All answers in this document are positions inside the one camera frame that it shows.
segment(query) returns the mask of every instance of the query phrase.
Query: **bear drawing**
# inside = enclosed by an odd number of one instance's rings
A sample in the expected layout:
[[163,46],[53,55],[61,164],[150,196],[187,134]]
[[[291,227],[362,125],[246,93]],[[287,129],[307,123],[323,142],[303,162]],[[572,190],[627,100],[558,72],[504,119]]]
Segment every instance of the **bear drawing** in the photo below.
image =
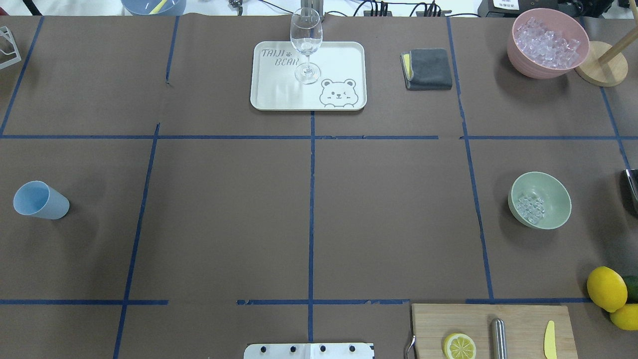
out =
[[355,81],[347,79],[343,82],[333,82],[330,79],[321,81],[323,92],[319,101],[324,107],[351,107],[359,101],[355,92]]

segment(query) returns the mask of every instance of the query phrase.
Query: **white floor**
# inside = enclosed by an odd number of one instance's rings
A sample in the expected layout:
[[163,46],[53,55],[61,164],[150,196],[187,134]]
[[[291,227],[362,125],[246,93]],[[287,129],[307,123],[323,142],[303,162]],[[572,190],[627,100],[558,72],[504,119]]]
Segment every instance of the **white floor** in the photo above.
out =
[[[140,0],[149,3],[158,3],[159,0]],[[202,13],[205,15],[237,15],[237,12],[228,5],[228,0],[182,0],[187,1],[185,13]],[[294,11],[299,7],[299,0],[269,0],[277,6]],[[395,3],[419,3],[420,1],[389,0]],[[451,10],[452,13],[476,13],[481,0],[437,0],[443,10]],[[43,15],[128,15],[124,11],[121,0],[34,0]],[[356,0],[324,0],[324,11],[340,11],[352,16],[361,1]],[[0,6],[10,15],[30,15],[29,10],[21,0],[3,1]],[[408,16],[414,5],[392,4],[389,10],[393,16]],[[362,10],[370,9],[370,4],[365,4],[357,13],[363,16]],[[281,15],[284,14],[277,8],[269,6],[260,0],[244,0],[244,15]],[[617,0],[614,0],[612,8],[603,17],[608,19],[631,19],[632,12],[629,9],[620,8]]]

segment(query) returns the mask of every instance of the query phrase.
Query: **wooden cutting board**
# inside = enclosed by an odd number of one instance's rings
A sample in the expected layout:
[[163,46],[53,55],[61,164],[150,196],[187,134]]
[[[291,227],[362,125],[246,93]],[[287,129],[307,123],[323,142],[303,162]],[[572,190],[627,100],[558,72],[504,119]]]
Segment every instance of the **wooden cutting board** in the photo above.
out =
[[567,307],[489,304],[412,304],[417,358],[445,359],[445,338],[451,333],[465,333],[477,346],[476,359],[491,359],[490,324],[497,317],[505,322],[508,358],[545,359],[545,328],[553,320],[558,359],[578,359]]

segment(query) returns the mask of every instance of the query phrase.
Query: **gray towel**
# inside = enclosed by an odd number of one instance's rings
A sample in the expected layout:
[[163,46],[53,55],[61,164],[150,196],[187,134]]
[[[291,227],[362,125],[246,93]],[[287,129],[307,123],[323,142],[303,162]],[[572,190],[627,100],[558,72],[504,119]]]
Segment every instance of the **gray towel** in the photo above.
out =
[[414,49],[401,54],[405,87],[409,90],[451,89],[452,74],[445,49]]

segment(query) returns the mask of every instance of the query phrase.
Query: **lime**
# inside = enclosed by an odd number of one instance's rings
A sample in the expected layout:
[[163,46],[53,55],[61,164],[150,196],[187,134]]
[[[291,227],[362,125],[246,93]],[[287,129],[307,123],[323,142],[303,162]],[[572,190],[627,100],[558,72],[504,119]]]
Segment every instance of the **lime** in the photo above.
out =
[[477,346],[467,335],[453,333],[443,341],[443,353],[447,359],[474,359],[477,355]]
[[638,304],[625,304],[609,314],[611,322],[622,330],[638,330]]
[[638,275],[625,275],[623,280],[627,285],[627,299],[638,303]]
[[620,274],[601,266],[591,271],[587,278],[587,292],[591,300],[613,313],[627,302],[627,286]]

